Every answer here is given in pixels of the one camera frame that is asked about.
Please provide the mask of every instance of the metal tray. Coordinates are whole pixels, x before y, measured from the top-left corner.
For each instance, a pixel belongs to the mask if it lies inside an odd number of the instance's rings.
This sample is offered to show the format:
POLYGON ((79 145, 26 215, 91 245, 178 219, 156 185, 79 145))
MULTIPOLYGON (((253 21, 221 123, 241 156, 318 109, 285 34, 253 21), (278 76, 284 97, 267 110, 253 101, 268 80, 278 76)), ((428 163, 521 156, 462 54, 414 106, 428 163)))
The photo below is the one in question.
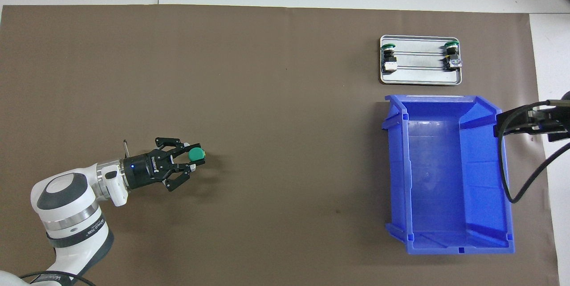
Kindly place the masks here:
POLYGON ((386 84, 456 86, 461 83, 461 69, 449 71, 444 68, 444 44, 457 41, 449 37, 389 36, 380 38, 380 81, 386 84), (393 73, 382 71, 382 45, 395 44, 394 56, 398 69, 393 73))

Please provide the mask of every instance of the green button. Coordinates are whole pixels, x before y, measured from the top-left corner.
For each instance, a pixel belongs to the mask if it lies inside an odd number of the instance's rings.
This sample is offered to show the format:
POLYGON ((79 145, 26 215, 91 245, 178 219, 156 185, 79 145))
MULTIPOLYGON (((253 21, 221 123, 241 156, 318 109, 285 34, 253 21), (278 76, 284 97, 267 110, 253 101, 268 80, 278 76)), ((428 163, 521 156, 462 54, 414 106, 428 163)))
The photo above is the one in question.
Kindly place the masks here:
POLYGON ((206 156, 206 152, 204 152, 204 149, 202 148, 192 148, 190 151, 188 151, 188 158, 190 159, 190 161, 194 162, 196 160, 200 160, 200 159, 204 159, 206 156))

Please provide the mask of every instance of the black cable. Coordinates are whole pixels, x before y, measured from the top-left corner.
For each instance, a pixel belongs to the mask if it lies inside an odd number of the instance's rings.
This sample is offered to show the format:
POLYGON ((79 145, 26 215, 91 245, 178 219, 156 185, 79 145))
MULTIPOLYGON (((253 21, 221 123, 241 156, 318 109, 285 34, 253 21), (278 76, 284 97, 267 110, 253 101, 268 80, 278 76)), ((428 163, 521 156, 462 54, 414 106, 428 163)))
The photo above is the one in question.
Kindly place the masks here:
POLYGON ((90 282, 90 280, 88 280, 87 278, 81 277, 81 276, 76 275, 76 274, 68 273, 68 272, 61 272, 59 270, 42 270, 40 272, 23 274, 22 276, 19 276, 19 277, 20 277, 20 279, 24 279, 26 277, 37 276, 37 275, 41 275, 41 274, 62 274, 64 276, 68 276, 68 277, 80 280, 89 286, 95 286, 95 284, 93 284, 93 282, 90 282))
POLYGON ((499 151, 499 163, 500 163, 499 168, 501 169, 501 180, 503 182, 503 189, 505 190, 505 195, 507 196, 507 199, 513 204, 517 203, 519 200, 521 200, 522 196, 525 194, 527 189, 529 189, 529 187, 534 182, 534 180, 538 177, 538 175, 540 175, 540 173, 549 164, 551 164, 561 154, 563 154, 567 150, 570 150, 570 143, 567 143, 566 145, 562 146, 562 148, 558 149, 555 153, 553 153, 550 157, 548 157, 546 160, 544 160, 544 162, 542 164, 540 164, 540 166, 538 168, 536 168, 536 170, 533 172, 533 174, 531 174, 531 176, 527 179, 527 181, 525 182, 525 184, 523 185, 523 187, 521 188, 519 193, 517 193, 517 195, 514 198, 511 197, 511 192, 509 191, 509 185, 507 184, 507 179, 505 176, 505 162, 503 161, 503 137, 505 136, 505 130, 507 130, 507 127, 509 127, 509 124, 517 116, 519 116, 523 113, 526 113, 527 111, 531 110, 534 107, 550 106, 550 105, 551 105, 550 100, 547 100, 547 101, 535 102, 535 103, 532 103, 531 105, 522 106, 519 109, 515 110, 513 113, 511 113, 505 119, 505 121, 503 122, 503 125, 499 128, 499 131, 497 134, 497 139, 498 139, 497 140, 497 149, 499 151))

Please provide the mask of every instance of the blue bin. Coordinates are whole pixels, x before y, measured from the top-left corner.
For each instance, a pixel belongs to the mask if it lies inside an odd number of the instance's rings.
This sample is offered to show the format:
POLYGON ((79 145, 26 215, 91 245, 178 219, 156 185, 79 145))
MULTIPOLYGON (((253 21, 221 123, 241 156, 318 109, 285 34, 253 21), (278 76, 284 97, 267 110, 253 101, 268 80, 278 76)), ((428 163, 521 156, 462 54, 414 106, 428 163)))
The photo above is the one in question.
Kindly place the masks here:
POLYGON ((389 233, 410 254, 514 253, 511 205, 493 136, 501 110, 478 96, 386 100, 389 233))

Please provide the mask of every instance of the brown table surface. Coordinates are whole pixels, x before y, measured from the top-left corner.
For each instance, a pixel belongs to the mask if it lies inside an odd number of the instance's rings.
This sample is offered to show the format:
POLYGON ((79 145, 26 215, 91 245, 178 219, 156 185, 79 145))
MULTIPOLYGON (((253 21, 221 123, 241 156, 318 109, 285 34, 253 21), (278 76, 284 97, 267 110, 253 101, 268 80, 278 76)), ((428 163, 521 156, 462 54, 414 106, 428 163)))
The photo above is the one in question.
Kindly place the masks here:
MULTIPOLYGON (((102 204, 114 246, 99 285, 558 283, 546 175, 513 206, 514 255, 412 256, 391 238, 388 94, 537 101, 527 14, 232 6, 5 6, 0 29, 0 269, 46 269, 34 183, 153 148, 200 142, 174 192, 102 204), (456 87, 378 81, 383 34, 457 37, 456 87)), ((507 138, 519 188, 540 140, 507 138)))

